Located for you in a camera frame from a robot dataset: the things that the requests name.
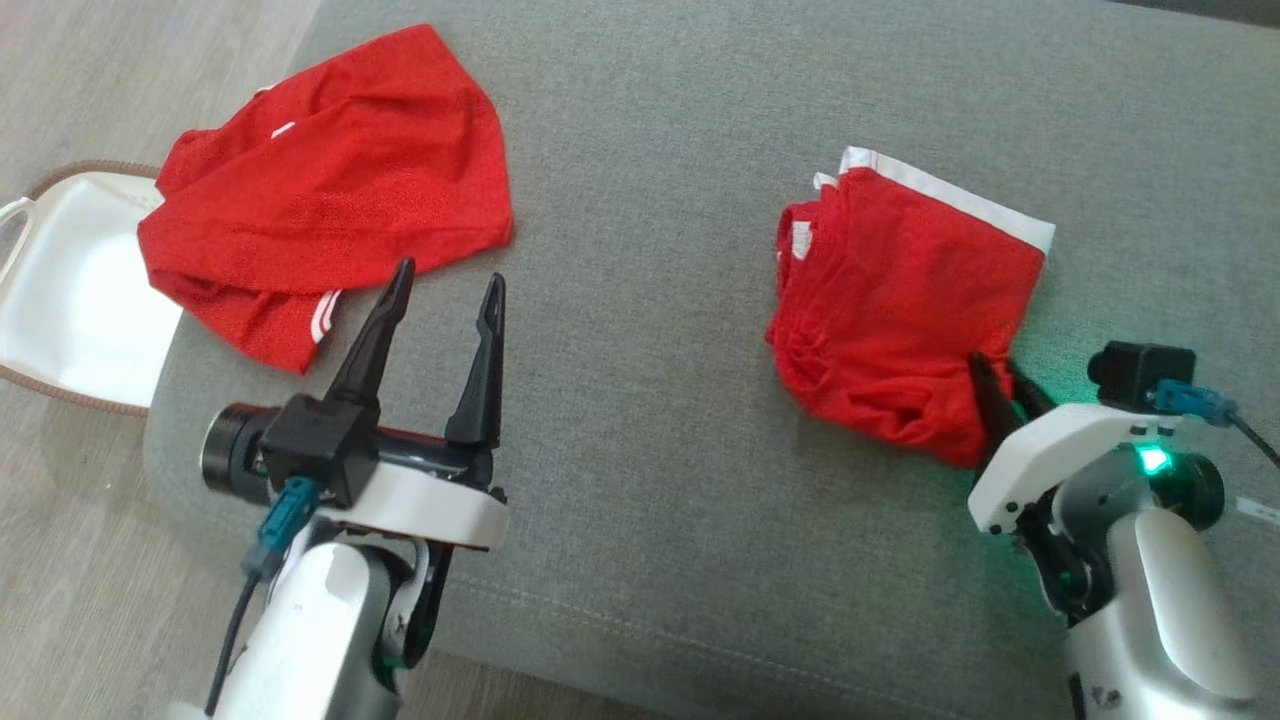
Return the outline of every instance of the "gray ottoman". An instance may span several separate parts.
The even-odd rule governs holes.
[[[456,559],[440,650],[677,716],[1070,715],[1062,623],[973,528],[970,475],[774,377],[777,217],[846,145],[1059,223],[1018,350],[1060,398],[1110,338],[1187,345],[1280,437],[1272,31],[1088,0],[334,1],[297,67],[417,22],[497,104],[517,218],[417,281],[384,384],[384,423],[442,432],[506,273],[511,536]],[[204,557],[230,571],[261,516],[204,488],[210,418],[323,391],[371,301],[303,379],[183,319],[146,471]],[[1187,442],[1280,503],[1243,438]],[[1230,515],[1210,542],[1275,678],[1280,533]]]

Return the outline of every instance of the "glowing green led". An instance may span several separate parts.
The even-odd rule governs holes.
[[[1142,471],[1148,475],[1155,475],[1172,462],[1167,452],[1153,445],[1139,447],[1138,457],[1142,459]]]

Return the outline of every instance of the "brown woven rim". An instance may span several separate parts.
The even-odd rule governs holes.
[[[82,173],[116,173],[120,176],[133,176],[140,178],[155,179],[160,176],[160,168],[151,165],[140,165],[137,163],[116,163],[114,160],[84,160],[81,163],[72,163],[69,165],[63,165],[45,176],[40,182],[31,188],[31,192],[26,195],[31,200],[38,200],[41,195],[49,191],[50,187],[63,182],[67,178],[82,174]],[[97,397],[91,397],[88,395],[81,395],[78,392],[72,392],[69,389],[60,388],[58,386],[51,386],[46,382],[37,380],[31,375],[14,370],[8,365],[0,364],[0,378],[4,378],[13,384],[22,386],[27,389],[33,389],[41,395],[47,395],[55,400],[67,400],[77,405],[84,405],[86,407],[92,407],[95,410],[106,410],[109,413],[119,413],[120,415],[133,415],[137,418],[146,418],[147,409],[141,405],[128,405],[124,402],[111,402],[108,400],[100,400]]]

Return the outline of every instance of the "robotic arm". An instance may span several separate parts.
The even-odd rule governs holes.
[[[1222,514],[1222,478],[1204,456],[1164,447],[1180,420],[1153,405],[1167,365],[1161,378],[1143,377],[1179,352],[1108,346],[1091,375],[1112,406],[1053,406],[1015,368],[1025,424],[989,364],[970,361],[995,452],[969,512],[980,530],[1015,537],[1050,606],[1066,618],[1078,720],[1254,716],[1256,673],[1197,534]],[[1120,377],[1094,373],[1107,365],[1123,366]],[[1190,380],[1189,368],[1175,374]]]
[[[238,404],[214,419],[201,455],[206,484],[271,510],[243,562],[248,582],[209,703],[204,712],[170,707],[170,717],[394,717],[397,670],[426,653],[453,548],[502,546],[507,498],[490,483],[506,283],[499,274],[489,283],[466,388],[435,438],[378,427],[378,391],[412,278],[406,259],[324,398]],[[411,547],[412,564],[371,537]],[[223,683],[243,607],[257,580],[273,577],[266,611]]]

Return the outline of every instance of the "red cloth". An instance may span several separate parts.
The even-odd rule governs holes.
[[[841,169],[780,222],[765,336],[778,374],[817,418],[974,466],[968,356],[983,352],[1011,391],[1010,345],[1053,225],[868,150]]]
[[[348,50],[189,131],[138,225],[151,284],[302,373],[337,292],[511,241],[498,114],[430,26]]]

